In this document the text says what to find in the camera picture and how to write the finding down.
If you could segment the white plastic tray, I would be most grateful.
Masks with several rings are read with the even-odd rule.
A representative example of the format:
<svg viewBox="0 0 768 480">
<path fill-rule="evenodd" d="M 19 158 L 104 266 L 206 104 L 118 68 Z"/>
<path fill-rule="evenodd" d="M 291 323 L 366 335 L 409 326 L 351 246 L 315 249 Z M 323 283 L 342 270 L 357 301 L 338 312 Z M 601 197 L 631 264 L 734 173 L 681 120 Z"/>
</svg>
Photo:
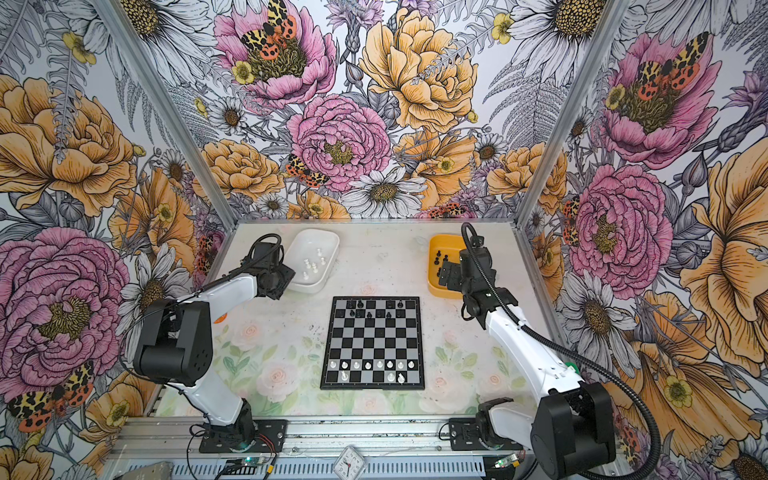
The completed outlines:
<svg viewBox="0 0 768 480">
<path fill-rule="evenodd" d="M 305 294 L 321 291 L 338 256 L 340 237 L 338 234 L 320 229 L 300 231 L 284 257 L 284 264 L 295 272 L 288 289 Z"/>
</svg>

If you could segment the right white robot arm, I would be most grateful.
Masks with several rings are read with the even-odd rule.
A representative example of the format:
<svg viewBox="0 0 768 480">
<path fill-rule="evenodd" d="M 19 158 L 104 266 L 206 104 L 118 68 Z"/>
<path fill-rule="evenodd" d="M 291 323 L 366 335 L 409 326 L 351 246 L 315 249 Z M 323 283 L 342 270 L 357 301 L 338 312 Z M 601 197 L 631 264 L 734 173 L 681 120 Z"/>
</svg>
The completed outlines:
<svg viewBox="0 0 768 480">
<path fill-rule="evenodd" d="M 473 439 L 488 449 L 517 444 L 531 451 L 552 479 L 586 476 L 616 458 L 610 397 L 590 387 L 556 354 L 556 343 L 539 338 L 514 295 L 496 285 L 484 239 L 468 222 L 463 249 L 440 270 L 440 284 L 462 295 L 461 316 L 477 321 L 513 359 L 536 402 L 534 411 L 510 397 L 480 404 Z"/>
</svg>

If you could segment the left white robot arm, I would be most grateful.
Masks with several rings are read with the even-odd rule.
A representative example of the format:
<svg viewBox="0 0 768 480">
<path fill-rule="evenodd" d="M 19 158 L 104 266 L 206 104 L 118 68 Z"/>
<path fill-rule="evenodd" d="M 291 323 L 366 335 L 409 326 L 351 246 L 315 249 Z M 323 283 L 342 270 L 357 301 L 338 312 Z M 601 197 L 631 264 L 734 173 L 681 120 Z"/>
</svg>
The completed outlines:
<svg viewBox="0 0 768 480">
<path fill-rule="evenodd" d="M 280 299 L 294 276 L 281 236 L 264 234 L 237 268 L 186 298 L 156 301 L 141 316 L 132 367 L 202 414 L 202 452 L 281 450 L 280 435 L 260 429 L 248 401 L 215 372 L 213 323 L 255 298 Z"/>
</svg>

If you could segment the yellow plastic tray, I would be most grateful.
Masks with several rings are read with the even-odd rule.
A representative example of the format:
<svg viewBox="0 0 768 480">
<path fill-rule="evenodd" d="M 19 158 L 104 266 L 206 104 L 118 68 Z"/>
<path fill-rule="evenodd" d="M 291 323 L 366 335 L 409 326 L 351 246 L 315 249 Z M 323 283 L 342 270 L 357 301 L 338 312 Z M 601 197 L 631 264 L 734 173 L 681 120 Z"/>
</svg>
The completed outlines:
<svg viewBox="0 0 768 480">
<path fill-rule="evenodd" d="M 461 293 L 461 256 L 465 242 L 460 235 L 438 234 L 433 236 L 428 248 L 428 290 L 438 298 L 459 300 Z M 436 252 L 441 252 L 439 260 Z"/>
</svg>

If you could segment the black and silver chessboard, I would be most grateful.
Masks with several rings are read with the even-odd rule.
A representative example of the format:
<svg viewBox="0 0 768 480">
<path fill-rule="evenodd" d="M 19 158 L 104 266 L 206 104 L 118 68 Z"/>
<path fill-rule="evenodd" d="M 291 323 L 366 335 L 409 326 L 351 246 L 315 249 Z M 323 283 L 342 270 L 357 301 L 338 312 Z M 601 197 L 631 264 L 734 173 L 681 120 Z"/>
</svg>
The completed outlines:
<svg viewBox="0 0 768 480">
<path fill-rule="evenodd" d="M 335 296 L 320 388 L 425 388 L 418 296 Z"/>
</svg>

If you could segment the small white clock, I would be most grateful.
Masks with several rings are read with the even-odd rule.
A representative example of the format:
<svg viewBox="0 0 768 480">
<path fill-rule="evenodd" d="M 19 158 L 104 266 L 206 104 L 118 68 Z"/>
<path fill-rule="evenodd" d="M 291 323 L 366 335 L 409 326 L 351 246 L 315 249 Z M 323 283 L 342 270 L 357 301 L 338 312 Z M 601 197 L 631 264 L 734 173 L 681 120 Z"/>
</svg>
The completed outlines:
<svg viewBox="0 0 768 480">
<path fill-rule="evenodd" d="M 337 457 L 333 473 L 340 480 L 358 480 L 365 468 L 365 457 L 354 446 L 349 445 Z"/>
</svg>

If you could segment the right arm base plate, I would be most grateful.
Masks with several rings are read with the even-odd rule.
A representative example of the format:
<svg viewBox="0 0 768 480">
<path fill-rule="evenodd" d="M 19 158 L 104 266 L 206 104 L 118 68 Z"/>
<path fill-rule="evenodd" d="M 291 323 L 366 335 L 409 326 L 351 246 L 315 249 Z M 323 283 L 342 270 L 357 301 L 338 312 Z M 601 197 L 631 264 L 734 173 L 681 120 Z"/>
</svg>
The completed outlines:
<svg viewBox="0 0 768 480">
<path fill-rule="evenodd" d="M 522 445 L 498 436 L 485 417 L 451 418 L 448 435 L 452 451 L 512 451 Z"/>
</svg>

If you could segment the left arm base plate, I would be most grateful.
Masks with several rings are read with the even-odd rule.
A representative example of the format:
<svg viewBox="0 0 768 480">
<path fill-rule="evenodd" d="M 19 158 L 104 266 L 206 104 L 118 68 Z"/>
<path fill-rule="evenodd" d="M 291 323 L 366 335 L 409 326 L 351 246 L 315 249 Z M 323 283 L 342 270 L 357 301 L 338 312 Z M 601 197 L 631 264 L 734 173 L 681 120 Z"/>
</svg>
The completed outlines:
<svg viewBox="0 0 768 480">
<path fill-rule="evenodd" d="M 205 429 L 198 450 L 204 454 L 280 453 L 288 421 L 254 420 L 253 428 L 241 433 L 235 426 L 210 426 Z"/>
</svg>

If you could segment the aluminium front rail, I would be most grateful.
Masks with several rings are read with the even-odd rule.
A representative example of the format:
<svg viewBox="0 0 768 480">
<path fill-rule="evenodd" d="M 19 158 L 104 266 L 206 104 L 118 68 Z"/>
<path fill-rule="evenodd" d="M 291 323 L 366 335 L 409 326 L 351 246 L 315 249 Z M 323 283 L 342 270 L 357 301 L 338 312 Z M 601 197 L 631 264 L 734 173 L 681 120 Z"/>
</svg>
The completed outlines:
<svg viewBox="0 0 768 480">
<path fill-rule="evenodd" d="M 366 457 L 454 455 L 449 418 L 421 416 L 296 416 L 287 419 L 280 459 L 335 458 L 351 446 Z M 130 420 L 110 460 L 198 460 L 245 457 L 245 452 L 202 453 L 196 417 Z"/>
</svg>

